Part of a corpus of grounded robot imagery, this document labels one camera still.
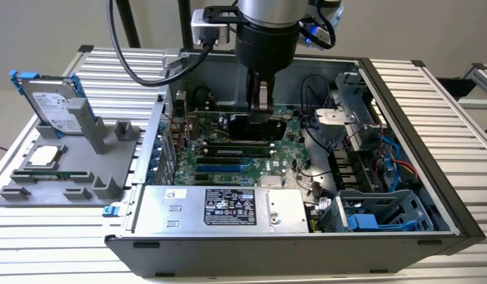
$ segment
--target power supply label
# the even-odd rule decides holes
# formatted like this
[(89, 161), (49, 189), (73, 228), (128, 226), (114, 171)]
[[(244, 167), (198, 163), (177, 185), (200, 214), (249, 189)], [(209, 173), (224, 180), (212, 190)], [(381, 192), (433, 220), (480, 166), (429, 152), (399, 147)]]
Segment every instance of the power supply label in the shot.
[(253, 189), (206, 189), (204, 224), (216, 226), (256, 225)]

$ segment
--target blue cable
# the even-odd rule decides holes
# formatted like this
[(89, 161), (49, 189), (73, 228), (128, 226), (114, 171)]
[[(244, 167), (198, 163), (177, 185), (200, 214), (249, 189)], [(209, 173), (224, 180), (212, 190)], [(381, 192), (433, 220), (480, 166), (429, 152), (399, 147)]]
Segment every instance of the blue cable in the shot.
[[(401, 147), (395, 144), (392, 142), (392, 140), (389, 140), (387, 137), (383, 137), (377, 134), (376, 135), (376, 138), (377, 139), (381, 139), (383, 142), (385, 142), (388, 145), (391, 145), (393, 148), (395, 148), (395, 152), (396, 152), (396, 156), (397, 156), (397, 160), (401, 159)], [(391, 185), (391, 188), (388, 189), (388, 192), (395, 192), (395, 188), (397, 187), (397, 184), (399, 184), (399, 173), (400, 173), (400, 167), (399, 167), (399, 164), (395, 164), (395, 174), (393, 174), (393, 181), (392, 181), (392, 185)]]

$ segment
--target blue latch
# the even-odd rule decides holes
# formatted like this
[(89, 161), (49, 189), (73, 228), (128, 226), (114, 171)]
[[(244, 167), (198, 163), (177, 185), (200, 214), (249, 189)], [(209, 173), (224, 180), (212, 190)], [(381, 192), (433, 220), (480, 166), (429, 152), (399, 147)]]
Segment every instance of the blue latch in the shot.
[(118, 216), (118, 207), (116, 206), (104, 206), (102, 209), (102, 217), (104, 218), (112, 218)]
[(353, 214), (348, 217), (348, 227), (352, 231), (409, 231), (416, 221), (405, 221), (401, 224), (377, 225), (375, 215)]
[(34, 80), (39, 74), (37, 72), (22, 72), (17, 78), (23, 80)]

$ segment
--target ram module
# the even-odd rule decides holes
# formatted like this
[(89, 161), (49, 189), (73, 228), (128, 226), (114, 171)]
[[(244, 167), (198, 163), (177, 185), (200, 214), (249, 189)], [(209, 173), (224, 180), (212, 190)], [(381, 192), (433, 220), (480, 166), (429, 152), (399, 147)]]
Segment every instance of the ram module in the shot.
[(206, 157), (270, 158), (274, 153), (273, 143), (212, 143), (202, 142)]

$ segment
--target robotic arm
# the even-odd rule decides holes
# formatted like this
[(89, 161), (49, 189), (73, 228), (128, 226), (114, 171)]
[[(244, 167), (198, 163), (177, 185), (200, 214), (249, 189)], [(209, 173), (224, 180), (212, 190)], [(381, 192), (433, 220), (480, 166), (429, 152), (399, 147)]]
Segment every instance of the robotic arm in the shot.
[(296, 45), (334, 46), (333, 29), (341, 15), (341, 0), (240, 0), (237, 7), (194, 11), (194, 43), (205, 27), (216, 27), (218, 44), (226, 43), (229, 24), (236, 24), (236, 58), (248, 68), (248, 123), (265, 123), (273, 113), (274, 74), (292, 63)]

